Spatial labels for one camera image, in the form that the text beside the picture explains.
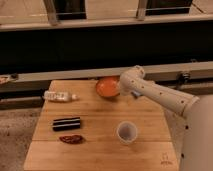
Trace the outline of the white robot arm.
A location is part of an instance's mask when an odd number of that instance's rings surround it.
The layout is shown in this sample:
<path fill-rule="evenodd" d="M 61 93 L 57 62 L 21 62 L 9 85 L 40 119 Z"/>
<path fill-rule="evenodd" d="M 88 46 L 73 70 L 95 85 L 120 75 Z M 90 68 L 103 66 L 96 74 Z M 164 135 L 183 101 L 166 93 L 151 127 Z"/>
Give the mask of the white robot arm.
<path fill-rule="evenodd" d="M 120 75 L 120 91 L 136 91 L 186 119 L 179 171 L 213 171 L 213 95 L 198 97 L 150 83 L 134 66 Z"/>

